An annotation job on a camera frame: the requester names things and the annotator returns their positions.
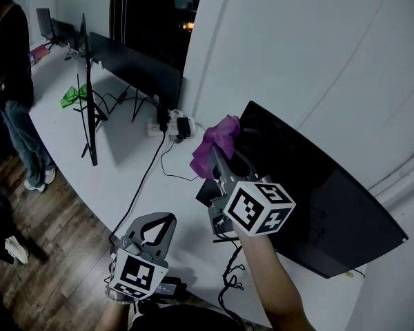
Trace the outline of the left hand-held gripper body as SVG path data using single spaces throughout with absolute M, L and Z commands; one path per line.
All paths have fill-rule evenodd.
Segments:
M 150 297 L 168 272 L 168 238 L 154 242 L 122 237 L 112 261 L 108 289 L 133 299 Z

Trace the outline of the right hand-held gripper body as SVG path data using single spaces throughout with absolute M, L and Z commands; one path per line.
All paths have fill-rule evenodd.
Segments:
M 231 232 L 234 226 L 250 237 L 280 230 L 296 203 L 269 176 L 256 181 L 220 183 L 221 196 L 208 209 L 213 233 Z

